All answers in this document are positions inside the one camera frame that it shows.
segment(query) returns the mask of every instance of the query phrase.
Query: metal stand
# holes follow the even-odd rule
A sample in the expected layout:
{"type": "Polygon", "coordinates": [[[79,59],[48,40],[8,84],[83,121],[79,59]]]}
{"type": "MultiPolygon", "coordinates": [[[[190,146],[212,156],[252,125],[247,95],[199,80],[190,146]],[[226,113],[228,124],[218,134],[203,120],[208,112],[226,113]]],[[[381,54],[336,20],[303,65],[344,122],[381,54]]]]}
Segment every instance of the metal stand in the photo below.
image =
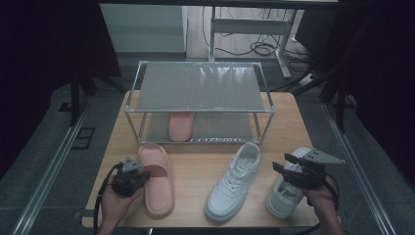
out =
{"type": "Polygon", "coordinates": [[[297,10],[290,10],[293,13],[287,22],[284,21],[261,21],[261,20],[233,20],[233,19],[217,19],[215,17],[215,7],[211,8],[210,18],[210,46],[208,52],[208,60],[214,62],[214,35],[216,33],[241,33],[241,34],[269,34],[282,35],[282,42],[275,51],[281,72],[284,79],[291,79],[290,71],[284,60],[284,51],[290,38],[291,29],[293,28],[294,19],[297,10]]]}

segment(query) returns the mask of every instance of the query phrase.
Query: white sneaker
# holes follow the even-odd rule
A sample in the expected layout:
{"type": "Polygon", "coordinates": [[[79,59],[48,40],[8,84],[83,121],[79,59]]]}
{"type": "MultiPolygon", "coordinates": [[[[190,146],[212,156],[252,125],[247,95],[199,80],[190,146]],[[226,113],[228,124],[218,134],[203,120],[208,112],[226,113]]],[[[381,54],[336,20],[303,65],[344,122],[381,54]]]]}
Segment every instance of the white sneaker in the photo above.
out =
{"type": "Polygon", "coordinates": [[[239,149],[207,198],[205,213],[208,218],[225,222],[235,216],[247,198],[259,160],[260,151],[256,144],[249,142],[239,149]]]}
{"type": "MultiPolygon", "coordinates": [[[[310,150],[307,148],[299,148],[293,151],[292,155],[302,158],[308,152],[310,150]]],[[[284,169],[301,172],[299,164],[292,164],[288,161],[285,162],[284,169]]],[[[284,177],[280,176],[266,198],[266,207],[274,216],[286,218],[293,213],[296,206],[301,202],[302,197],[303,194],[300,189],[291,183],[284,182],[284,177]]]]}

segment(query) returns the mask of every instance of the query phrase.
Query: shoelace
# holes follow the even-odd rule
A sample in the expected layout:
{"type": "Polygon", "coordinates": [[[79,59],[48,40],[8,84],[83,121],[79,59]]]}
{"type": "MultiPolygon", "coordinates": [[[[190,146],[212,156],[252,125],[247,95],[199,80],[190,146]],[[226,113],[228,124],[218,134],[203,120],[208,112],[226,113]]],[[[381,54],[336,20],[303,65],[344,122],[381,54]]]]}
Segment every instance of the shoelace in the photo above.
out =
{"type": "Polygon", "coordinates": [[[225,180],[223,180],[224,188],[232,194],[235,194],[241,186],[242,181],[240,179],[243,177],[243,169],[244,167],[242,165],[238,165],[235,169],[230,170],[225,180]]]}

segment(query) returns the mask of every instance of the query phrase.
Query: wooden tabletop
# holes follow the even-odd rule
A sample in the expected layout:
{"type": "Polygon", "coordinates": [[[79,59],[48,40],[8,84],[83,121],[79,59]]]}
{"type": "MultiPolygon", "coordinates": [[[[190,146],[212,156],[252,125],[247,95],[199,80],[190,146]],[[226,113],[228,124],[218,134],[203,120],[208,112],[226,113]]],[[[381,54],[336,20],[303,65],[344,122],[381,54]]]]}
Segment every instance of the wooden tabletop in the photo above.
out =
{"type": "MultiPolygon", "coordinates": [[[[125,157],[137,159],[139,145],[132,134],[124,114],[128,92],[125,95],[113,134],[99,169],[94,187],[86,206],[94,210],[98,190],[113,165],[125,157]]],[[[134,92],[138,99],[139,91],[134,92]]],[[[294,96],[290,93],[271,93],[276,115],[268,133],[259,145],[261,161],[247,199],[241,210],[230,221],[222,224],[211,222],[205,216],[205,201],[214,184],[223,175],[233,156],[242,145],[232,144],[164,144],[171,159],[174,186],[174,209],[162,218],[153,219],[146,213],[143,199],[130,207],[127,217],[118,225],[125,227],[284,227],[313,226],[318,223],[313,208],[305,200],[286,219],[279,219],[268,212],[265,200],[280,174],[272,169],[272,162],[284,164],[284,154],[296,148],[312,148],[311,141],[300,115],[294,96]]],[[[93,226],[92,213],[86,213],[82,224],[93,226]]]]}

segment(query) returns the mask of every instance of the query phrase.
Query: slipper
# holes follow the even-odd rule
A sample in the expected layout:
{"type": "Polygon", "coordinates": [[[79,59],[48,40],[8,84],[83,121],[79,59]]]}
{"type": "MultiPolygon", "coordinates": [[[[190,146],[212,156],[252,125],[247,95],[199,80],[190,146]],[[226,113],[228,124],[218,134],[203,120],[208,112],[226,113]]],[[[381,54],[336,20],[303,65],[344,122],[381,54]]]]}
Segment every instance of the slipper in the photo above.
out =
{"type": "Polygon", "coordinates": [[[171,141],[187,141],[192,136],[195,113],[173,112],[170,115],[169,137],[171,141]]]}
{"type": "Polygon", "coordinates": [[[167,152],[158,144],[145,144],[138,151],[138,161],[142,172],[152,173],[144,186],[148,214],[155,218],[168,214],[174,206],[174,194],[167,152]]]}

